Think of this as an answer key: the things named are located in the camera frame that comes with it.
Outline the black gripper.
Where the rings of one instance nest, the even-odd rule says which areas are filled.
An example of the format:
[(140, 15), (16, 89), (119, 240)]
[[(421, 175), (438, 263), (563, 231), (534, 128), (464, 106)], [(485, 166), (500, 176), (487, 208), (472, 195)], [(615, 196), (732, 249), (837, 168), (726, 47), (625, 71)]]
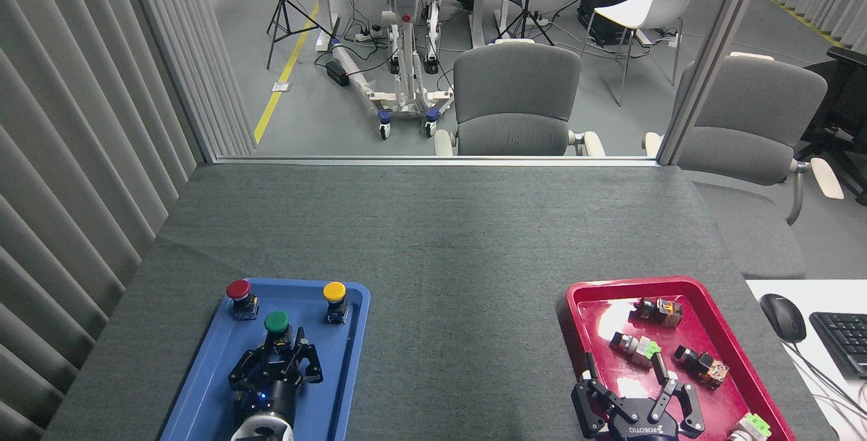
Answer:
[(245, 421), (253, 415), (274, 415), (284, 421), (295, 421), (299, 386), (321, 383), (322, 366), (317, 349), (298, 327), (294, 341), (281, 349), (281, 377), (270, 359), (277, 353), (273, 345), (260, 345), (247, 350), (230, 371), (228, 382), (238, 397), (234, 404), (235, 421)]
[[(699, 437), (705, 432), (696, 388), (691, 383), (680, 382), (676, 373), (666, 367), (662, 354), (653, 354), (651, 364), (660, 393), (647, 417), (637, 421), (637, 413), (626, 398), (618, 397), (598, 379), (594, 355), (585, 354), (586, 369), (572, 390), (576, 416), (585, 437), (595, 437), (606, 423), (614, 440), (678, 440), (680, 432), (687, 437)], [(672, 417), (664, 415), (673, 396), (681, 405), (683, 419), (679, 425)], [(592, 400), (600, 404), (609, 417), (604, 419), (596, 413), (591, 407)]]

